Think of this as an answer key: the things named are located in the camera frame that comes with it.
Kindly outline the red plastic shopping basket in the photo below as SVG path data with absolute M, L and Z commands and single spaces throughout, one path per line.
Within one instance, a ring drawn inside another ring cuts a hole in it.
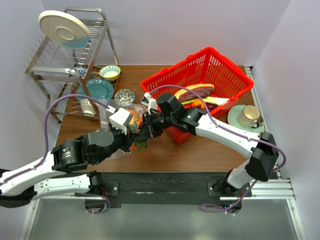
M 213 97 L 229 99 L 211 111 L 216 119 L 225 115 L 254 86 L 236 64 L 209 46 L 142 80 L 140 87 L 150 93 L 163 85 L 188 87 L 194 84 L 212 84 Z

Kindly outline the small toy pineapple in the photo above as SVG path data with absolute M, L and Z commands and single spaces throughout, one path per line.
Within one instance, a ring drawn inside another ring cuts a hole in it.
M 142 130 L 144 110 L 141 107 L 126 108 L 126 110 L 132 114 L 132 118 L 128 123 L 130 132 L 134 134 L 139 134 Z M 135 139 L 130 149 L 133 150 L 134 148 L 137 148 L 137 150 L 141 152 L 143 149 L 148 148 L 148 143 L 146 140 L 137 141 Z

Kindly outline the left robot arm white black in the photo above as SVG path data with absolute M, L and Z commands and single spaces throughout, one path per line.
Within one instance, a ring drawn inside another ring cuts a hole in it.
M 118 150 L 129 153 L 137 133 L 100 128 L 47 151 L 16 170 L 0 171 L 0 205 L 19 208 L 32 200 L 59 194 L 106 196 L 102 176 L 96 171 L 68 177 L 67 174 L 98 165 Z

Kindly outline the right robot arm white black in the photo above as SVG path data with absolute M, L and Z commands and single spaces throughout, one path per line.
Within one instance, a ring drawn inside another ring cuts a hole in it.
M 141 103 L 148 108 L 143 115 L 139 141 L 160 136 L 165 129 L 175 127 L 183 133 L 217 141 L 243 155 L 247 160 L 232 169 L 221 190 L 230 197 L 252 180 L 267 182 L 279 157 L 274 136 L 265 131 L 262 134 L 245 132 L 222 121 L 214 119 L 204 110 L 186 109 L 177 98 L 164 93 L 157 99 L 146 92 Z

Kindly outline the purple grape bunch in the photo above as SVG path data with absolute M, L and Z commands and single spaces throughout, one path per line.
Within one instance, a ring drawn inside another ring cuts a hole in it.
M 218 107 L 216 103 L 207 103 L 206 107 L 204 104 L 200 104 L 200 103 L 193 104 L 192 106 L 201 110 L 205 110 L 207 107 L 210 112 Z

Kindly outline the clear zip top bag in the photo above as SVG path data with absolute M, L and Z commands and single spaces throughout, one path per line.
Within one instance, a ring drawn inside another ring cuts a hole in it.
M 141 131 L 143 114 L 148 110 L 146 106 L 114 99 L 108 102 L 101 99 L 100 102 L 107 104 L 107 107 L 98 107 L 101 128 L 120 130 L 126 137 L 129 133 L 138 134 Z

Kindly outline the orange fruit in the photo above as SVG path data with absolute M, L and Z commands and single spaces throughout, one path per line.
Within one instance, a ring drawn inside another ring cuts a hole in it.
M 206 106 L 206 104 L 201 99 L 196 99 L 192 103 L 192 107 L 197 108 L 197 109 L 201 109 L 201 110 L 204 110 L 205 106 Z

